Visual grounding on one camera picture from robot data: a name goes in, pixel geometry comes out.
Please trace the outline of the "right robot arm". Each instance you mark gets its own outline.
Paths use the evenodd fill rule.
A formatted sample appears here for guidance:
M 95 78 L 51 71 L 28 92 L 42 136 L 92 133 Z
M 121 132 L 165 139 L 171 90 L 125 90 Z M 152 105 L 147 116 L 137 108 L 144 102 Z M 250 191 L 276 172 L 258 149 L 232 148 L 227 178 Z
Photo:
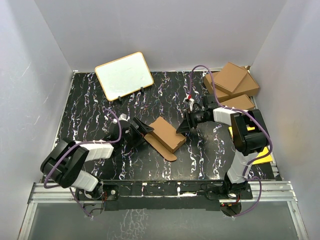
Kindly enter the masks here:
M 230 199 L 238 197 L 248 186 L 248 174 L 253 162 L 267 145 L 269 134 L 260 110 L 241 110 L 223 106 L 213 94 L 202 98 L 202 106 L 187 95 L 183 101 L 189 109 L 183 113 L 183 121 L 176 130 L 184 134 L 195 129 L 198 124 L 216 122 L 232 128 L 235 154 L 232 164 L 221 185 L 207 185 L 204 190 Z

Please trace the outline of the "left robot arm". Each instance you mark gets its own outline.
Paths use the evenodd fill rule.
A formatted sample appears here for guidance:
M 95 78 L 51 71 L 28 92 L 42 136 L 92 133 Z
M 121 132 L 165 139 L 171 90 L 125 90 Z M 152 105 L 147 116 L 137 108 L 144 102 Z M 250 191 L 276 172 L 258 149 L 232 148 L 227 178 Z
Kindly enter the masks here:
M 126 115 L 121 114 L 113 120 L 109 135 L 102 140 L 61 140 L 43 161 L 40 171 L 59 187 L 83 189 L 91 199 L 97 200 L 103 195 L 104 188 L 96 176 L 83 170 L 85 162 L 109 159 L 123 145 L 135 148 L 153 131 L 153 127 L 138 118 L 134 117 L 130 123 Z

